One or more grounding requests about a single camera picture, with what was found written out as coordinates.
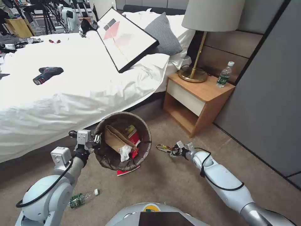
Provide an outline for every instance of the white tissue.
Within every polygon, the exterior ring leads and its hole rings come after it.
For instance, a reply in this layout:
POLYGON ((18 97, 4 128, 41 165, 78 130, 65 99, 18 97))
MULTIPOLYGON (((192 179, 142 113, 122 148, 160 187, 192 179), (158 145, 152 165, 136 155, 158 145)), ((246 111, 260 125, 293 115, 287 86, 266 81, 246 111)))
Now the white tissue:
POLYGON ((132 147, 126 144, 122 148, 118 148, 121 162, 124 162, 129 159, 129 153, 131 152, 131 149, 132 147))

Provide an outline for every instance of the power drill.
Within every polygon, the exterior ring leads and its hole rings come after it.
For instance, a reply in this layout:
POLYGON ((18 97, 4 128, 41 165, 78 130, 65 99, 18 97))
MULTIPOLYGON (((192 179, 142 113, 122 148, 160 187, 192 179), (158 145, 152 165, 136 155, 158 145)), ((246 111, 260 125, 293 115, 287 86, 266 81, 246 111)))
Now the power drill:
POLYGON ((64 70, 61 67, 42 67, 39 69, 39 72, 41 74, 33 79, 36 85, 43 84, 52 76, 59 75, 64 72, 64 70))

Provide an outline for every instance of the trash can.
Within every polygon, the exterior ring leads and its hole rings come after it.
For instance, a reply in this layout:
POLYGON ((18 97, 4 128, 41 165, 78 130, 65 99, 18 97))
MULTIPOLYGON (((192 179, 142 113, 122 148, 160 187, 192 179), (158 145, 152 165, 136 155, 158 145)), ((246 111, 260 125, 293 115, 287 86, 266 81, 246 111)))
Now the trash can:
POLYGON ((95 135, 101 135, 100 145, 94 148, 96 159, 102 167, 111 170, 133 170, 145 160, 151 150, 150 129, 142 118, 129 112, 116 112, 101 120, 95 129, 94 137, 95 135), (138 144, 138 155, 134 159, 129 158, 121 162, 120 154, 105 143, 104 130, 106 125, 119 131, 124 130, 129 125, 133 125, 137 129, 141 142, 138 144))

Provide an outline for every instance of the white bedsheet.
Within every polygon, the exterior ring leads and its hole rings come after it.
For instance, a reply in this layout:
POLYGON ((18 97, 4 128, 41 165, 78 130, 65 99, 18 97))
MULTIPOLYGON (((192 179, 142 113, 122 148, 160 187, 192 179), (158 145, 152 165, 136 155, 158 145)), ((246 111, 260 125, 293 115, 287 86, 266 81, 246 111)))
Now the white bedsheet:
POLYGON ((1 67, 9 73, 0 80, 0 162, 99 122, 105 116, 143 101, 159 87, 169 56, 147 55, 119 74, 94 31, 39 36, 7 54, 1 67), (54 44, 48 40, 61 40, 54 44), (32 79, 41 67, 64 72, 42 85, 32 79))
MULTIPOLYGON (((181 67, 183 67, 183 66, 188 67, 190 64, 191 64, 190 56, 185 56, 181 67)), ((155 93, 164 92, 166 90, 167 77, 171 74, 176 73, 177 71, 178 71, 177 67, 172 62, 169 61, 167 64, 166 70, 165 70, 165 75, 164 75, 163 81, 162 81, 161 85, 157 88, 155 93)))

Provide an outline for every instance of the cluttered floor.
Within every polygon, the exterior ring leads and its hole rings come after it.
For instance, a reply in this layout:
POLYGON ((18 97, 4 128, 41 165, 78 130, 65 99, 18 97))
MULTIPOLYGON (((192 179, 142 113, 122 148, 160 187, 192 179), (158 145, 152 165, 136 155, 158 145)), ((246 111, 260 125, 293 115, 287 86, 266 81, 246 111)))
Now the cluttered floor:
MULTIPOLYGON (((213 158, 243 181, 253 199, 301 225, 301 193, 263 162, 212 125, 193 139, 161 109, 142 106, 141 115, 152 132, 152 149, 141 167, 117 177, 116 171, 100 166, 92 154, 78 179, 74 193, 100 189, 100 195, 77 209, 66 209, 62 226, 105 225, 120 209, 158 202, 177 207, 209 225, 246 225, 239 214, 225 206, 194 165, 184 158, 172 159, 155 148, 157 143, 174 145, 193 141, 212 152, 213 158)), ((54 164, 49 152, 25 155, 1 168, 1 225, 14 225, 20 209, 15 204, 37 180, 49 175, 54 164)))

